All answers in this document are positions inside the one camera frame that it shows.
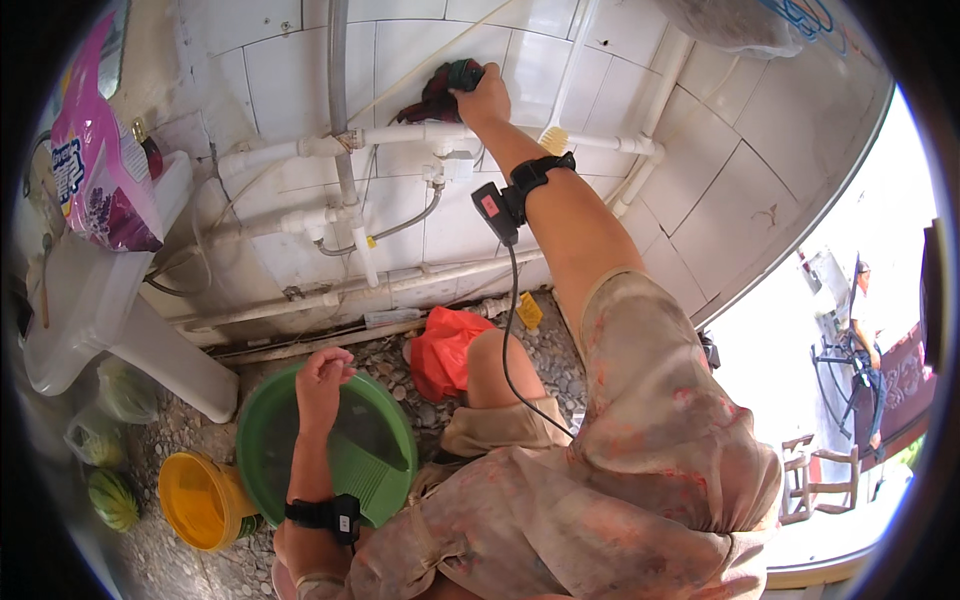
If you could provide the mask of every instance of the white wall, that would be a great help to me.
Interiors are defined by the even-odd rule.
[[[348,107],[364,106],[499,1],[353,0]],[[137,89],[114,104],[131,118],[135,113],[155,115],[155,123],[161,123],[155,129],[161,148],[181,148],[196,158],[198,180],[212,174],[214,154],[327,131],[326,2],[180,0],[165,11],[158,4],[134,2],[131,27],[153,23],[147,39],[155,39],[154,46],[169,38],[174,43],[162,46],[163,52],[156,53],[160,58],[153,61],[142,49],[138,59],[125,57],[121,92],[135,84]],[[443,58],[499,62],[511,91],[514,121],[542,125],[578,18],[577,0],[516,0]],[[562,125],[572,131],[636,133],[661,79],[656,54],[666,27],[652,0],[603,0]],[[855,31],[853,24],[848,27]],[[840,58],[819,43],[807,45],[794,59],[740,59],[726,83],[701,104],[732,60],[706,44],[694,46],[654,135],[660,140],[669,135],[666,160],[624,218],[650,272],[694,321],[762,273],[836,193],[869,140],[891,85],[865,48]],[[149,70],[158,81],[141,89],[146,85],[142,78],[128,77],[134,68]],[[351,125],[387,126],[400,108],[420,98],[429,75],[429,70],[419,73]],[[462,147],[479,150],[475,140]],[[636,159],[591,148],[574,151],[578,171],[601,196],[616,187]],[[370,188],[369,229],[388,227],[423,209],[429,199],[420,170],[429,161],[430,148],[418,143],[381,147],[374,162],[369,149],[354,154],[361,198]],[[228,180],[224,186],[232,197],[250,179]],[[377,269],[397,277],[421,262],[495,256],[496,241],[469,199],[469,192],[488,180],[503,184],[495,163],[484,155],[473,182],[449,185],[424,224],[381,241],[373,250]],[[332,159],[296,158],[252,186],[233,212],[244,223],[286,207],[323,204],[339,195],[336,181]],[[218,181],[201,188],[201,213],[209,223],[226,200]],[[764,212],[773,213],[773,220]],[[181,218],[168,245],[189,238],[188,220]],[[326,236],[330,247],[348,241],[336,228]],[[534,244],[526,231],[520,247]],[[212,262],[216,282],[202,297],[171,299],[146,288],[144,296],[166,316],[210,314],[281,299],[291,286],[305,290],[359,274],[355,257],[326,257],[305,238],[285,234],[218,249]],[[202,274],[191,264],[172,272],[167,281],[188,288]],[[443,304],[496,275],[344,306],[334,315],[301,314],[224,334],[249,339],[350,321],[365,310]],[[525,267],[522,276],[526,287],[549,281],[542,261]],[[505,291],[509,284],[501,279],[474,296]]]

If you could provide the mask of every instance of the red label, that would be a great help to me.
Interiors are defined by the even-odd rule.
[[[496,202],[494,202],[493,198],[491,198],[490,196],[487,196],[486,198],[481,200],[480,204],[482,204],[483,207],[487,209],[488,217],[493,217],[498,212],[500,212],[500,209],[496,207]]]

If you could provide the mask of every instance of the red plastic bag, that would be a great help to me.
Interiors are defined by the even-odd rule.
[[[467,347],[493,323],[480,315],[437,306],[423,335],[410,341],[410,374],[420,395],[434,403],[467,389]]]

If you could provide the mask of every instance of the wooden chair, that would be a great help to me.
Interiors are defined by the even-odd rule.
[[[783,472],[784,477],[792,471],[794,474],[794,488],[791,490],[787,485],[783,487],[783,500],[780,517],[780,523],[790,525],[800,521],[806,521],[813,514],[813,511],[821,511],[829,515],[840,515],[846,511],[856,508],[856,493],[860,483],[860,457],[859,449],[856,445],[851,449],[850,454],[844,454],[835,450],[821,448],[813,450],[809,454],[805,447],[813,441],[813,434],[808,434],[796,440],[790,440],[782,444],[784,452]],[[836,483],[821,483],[810,481],[810,458],[817,457],[821,460],[833,461],[835,463],[850,464],[850,480]],[[826,504],[817,503],[816,495],[818,493],[846,493],[845,504]],[[793,512],[790,512],[790,500],[799,498],[800,502]]]

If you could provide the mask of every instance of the shorts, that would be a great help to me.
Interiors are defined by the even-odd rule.
[[[556,398],[547,396],[528,401],[556,422],[564,422]],[[564,432],[522,402],[503,408],[462,406],[453,412],[440,438],[440,454],[414,478],[407,504],[423,498],[461,467],[491,450],[514,445],[528,450],[548,450],[568,444],[570,439]]]

